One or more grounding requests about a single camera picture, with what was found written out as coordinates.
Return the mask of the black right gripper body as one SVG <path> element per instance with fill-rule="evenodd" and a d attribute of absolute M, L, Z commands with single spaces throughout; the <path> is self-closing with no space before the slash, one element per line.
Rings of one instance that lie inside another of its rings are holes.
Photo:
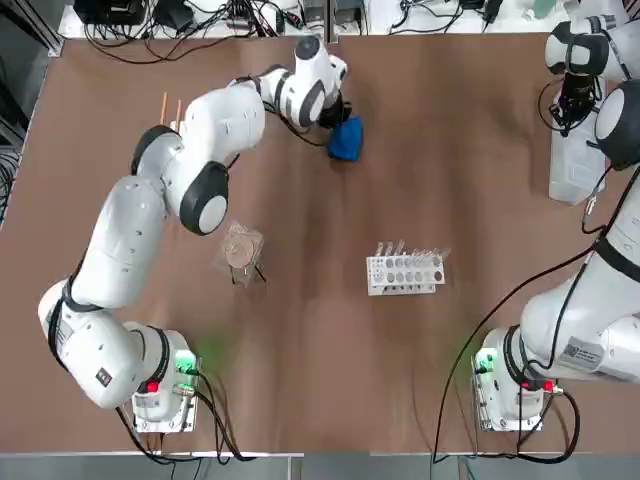
<path fill-rule="evenodd" d="M 560 118 L 584 118 L 600 100 L 600 85 L 591 75 L 566 73 L 556 102 Z"/>

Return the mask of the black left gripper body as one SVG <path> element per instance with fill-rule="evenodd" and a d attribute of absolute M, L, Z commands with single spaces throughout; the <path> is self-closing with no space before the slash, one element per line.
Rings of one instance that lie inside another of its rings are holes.
<path fill-rule="evenodd" d="M 319 126 L 321 128 L 336 128 L 350 118 L 351 112 L 351 103 L 344 101 L 342 98 L 337 98 L 333 105 L 321 111 Z"/>

